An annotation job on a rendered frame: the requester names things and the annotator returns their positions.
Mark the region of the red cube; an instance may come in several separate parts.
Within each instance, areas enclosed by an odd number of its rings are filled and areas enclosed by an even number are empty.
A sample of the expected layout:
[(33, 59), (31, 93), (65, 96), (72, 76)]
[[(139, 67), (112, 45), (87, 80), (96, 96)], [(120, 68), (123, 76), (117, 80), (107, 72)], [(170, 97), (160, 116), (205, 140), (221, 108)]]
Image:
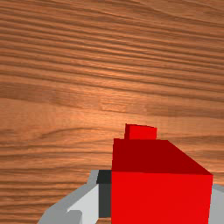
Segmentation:
[(146, 125), (125, 124), (124, 138), (129, 140), (154, 140), (157, 138), (158, 129)]
[(167, 140), (116, 139), (112, 224), (208, 224), (213, 175)]

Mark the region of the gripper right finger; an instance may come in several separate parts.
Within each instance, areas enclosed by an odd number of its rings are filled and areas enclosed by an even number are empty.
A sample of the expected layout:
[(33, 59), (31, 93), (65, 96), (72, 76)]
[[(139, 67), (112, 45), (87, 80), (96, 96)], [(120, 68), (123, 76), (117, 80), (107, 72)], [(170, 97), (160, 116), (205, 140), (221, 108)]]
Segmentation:
[(211, 206), (208, 224), (224, 224), (224, 186), (212, 187)]

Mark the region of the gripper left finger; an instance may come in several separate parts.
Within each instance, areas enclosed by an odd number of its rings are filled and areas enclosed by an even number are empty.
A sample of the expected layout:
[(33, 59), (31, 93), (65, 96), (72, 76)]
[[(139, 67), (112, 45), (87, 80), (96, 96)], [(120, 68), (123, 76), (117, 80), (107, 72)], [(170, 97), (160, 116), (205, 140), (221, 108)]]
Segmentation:
[(111, 217), (111, 170), (92, 170), (87, 183), (50, 206), (38, 224), (96, 224)]

